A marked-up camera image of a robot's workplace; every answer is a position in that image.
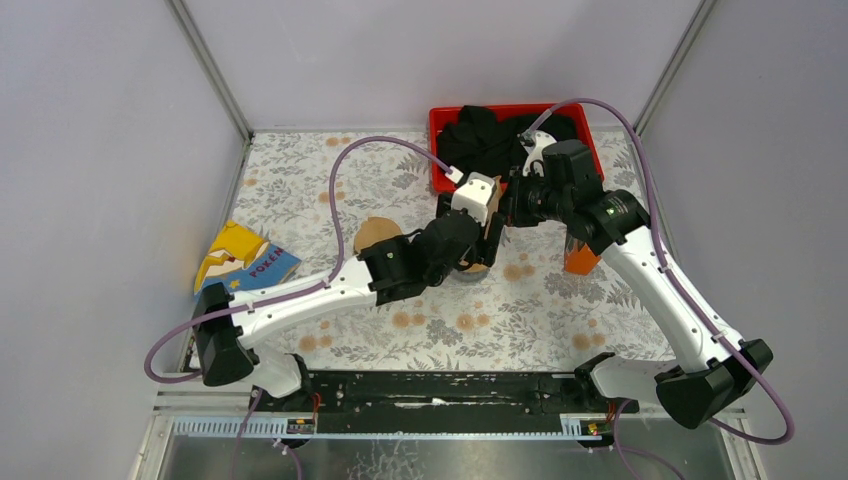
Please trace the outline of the brown paper coffee filter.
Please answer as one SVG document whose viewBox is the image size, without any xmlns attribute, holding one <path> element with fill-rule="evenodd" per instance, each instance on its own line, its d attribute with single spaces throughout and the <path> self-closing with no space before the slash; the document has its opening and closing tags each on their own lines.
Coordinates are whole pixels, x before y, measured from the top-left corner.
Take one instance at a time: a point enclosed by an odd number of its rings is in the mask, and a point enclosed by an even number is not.
<svg viewBox="0 0 848 480">
<path fill-rule="evenodd" d="M 353 250 L 354 243 L 368 242 L 371 243 L 370 247 L 372 247 L 378 242 L 391 239 L 401 234 L 402 230 L 395 221 L 385 217 L 371 216 L 361 224 L 359 230 L 355 234 Z"/>
</svg>

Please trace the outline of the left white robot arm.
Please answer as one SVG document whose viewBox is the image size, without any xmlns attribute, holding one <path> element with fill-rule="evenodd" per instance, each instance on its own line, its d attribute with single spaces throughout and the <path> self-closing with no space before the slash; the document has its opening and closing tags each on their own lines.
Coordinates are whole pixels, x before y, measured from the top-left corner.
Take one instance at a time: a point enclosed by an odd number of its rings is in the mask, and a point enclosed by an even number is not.
<svg viewBox="0 0 848 480">
<path fill-rule="evenodd" d="M 192 330 L 203 384 L 245 381 L 285 410 L 301 409 L 311 388 L 305 369 L 292 354 L 260 353 L 267 337 L 329 314 L 415 298 L 453 271 L 490 266 L 509 220 L 502 205 L 481 220 L 468 207 L 443 208 L 424 228 L 378 241 L 345 260 L 328 280 L 312 276 L 238 292 L 221 282 L 202 288 Z"/>
</svg>

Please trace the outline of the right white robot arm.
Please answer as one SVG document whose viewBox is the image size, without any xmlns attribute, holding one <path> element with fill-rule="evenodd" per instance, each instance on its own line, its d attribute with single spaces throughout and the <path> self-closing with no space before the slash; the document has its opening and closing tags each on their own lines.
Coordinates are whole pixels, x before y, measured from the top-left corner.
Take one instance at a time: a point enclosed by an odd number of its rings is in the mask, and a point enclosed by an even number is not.
<svg viewBox="0 0 848 480">
<path fill-rule="evenodd" d="M 671 361 L 600 354 L 581 365 L 575 402 L 597 412 L 612 399 L 662 406 L 695 429 L 748 393 L 773 361 L 762 339 L 746 340 L 675 270 L 655 244 L 651 220 L 630 192 L 607 190 L 591 149 L 579 140 L 525 143 L 524 166 L 511 169 L 501 207 L 514 227 L 552 220 L 612 268 L 630 287 L 672 348 Z"/>
</svg>

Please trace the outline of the floral table mat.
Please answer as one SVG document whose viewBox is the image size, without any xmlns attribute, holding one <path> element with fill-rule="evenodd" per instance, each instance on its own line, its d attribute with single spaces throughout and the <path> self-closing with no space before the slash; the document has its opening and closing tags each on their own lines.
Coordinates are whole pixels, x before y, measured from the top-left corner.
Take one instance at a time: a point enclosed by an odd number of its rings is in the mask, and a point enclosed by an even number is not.
<svg viewBox="0 0 848 480">
<path fill-rule="evenodd" d="M 387 132 L 345 159 L 353 132 L 260 133 L 254 138 L 232 219 L 301 260 L 299 276 L 330 268 L 337 246 L 329 206 L 336 203 L 352 241 L 371 216 L 402 231 L 435 214 L 429 162 L 412 151 L 423 132 Z M 266 340 L 301 355 L 312 369 L 570 371 L 611 351 L 668 360 L 659 327 L 608 266 L 587 276 L 564 270 L 563 226 L 503 232 L 497 260 L 480 282 L 449 277 L 421 296 L 311 320 Z"/>
</svg>

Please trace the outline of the yellow blue cartoon book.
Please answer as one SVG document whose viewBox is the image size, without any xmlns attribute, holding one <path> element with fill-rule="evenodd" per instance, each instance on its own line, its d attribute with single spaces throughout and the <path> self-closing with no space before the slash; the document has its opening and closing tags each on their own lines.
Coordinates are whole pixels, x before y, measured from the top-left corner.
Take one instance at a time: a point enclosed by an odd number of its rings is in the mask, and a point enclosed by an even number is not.
<svg viewBox="0 0 848 480">
<path fill-rule="evenodd" d="M 193 294 L 198 298 L 204 287 L 222 283 L 232 292 L 275 286 L 286 282 L 300 267 L 301 260 L 232 220 L 227 221 L 211 243 L 198 268 Z"/>
</svg>

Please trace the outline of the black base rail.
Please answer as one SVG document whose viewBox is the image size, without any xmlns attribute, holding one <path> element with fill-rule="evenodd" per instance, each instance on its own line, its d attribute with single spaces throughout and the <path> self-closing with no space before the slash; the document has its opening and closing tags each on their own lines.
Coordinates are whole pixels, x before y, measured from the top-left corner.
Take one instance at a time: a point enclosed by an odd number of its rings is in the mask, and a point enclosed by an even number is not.
<svg viewBox="0 0 848 480">
<path fill-rule="evenodd" d="M 571 372 L 345 371 L 306 374 L 300 390 L 260 397 L 262 413 L 302 414 L 320 434 L 561 434 L 563 421 L 611 419 L 602 397 Z"/>
</svg>

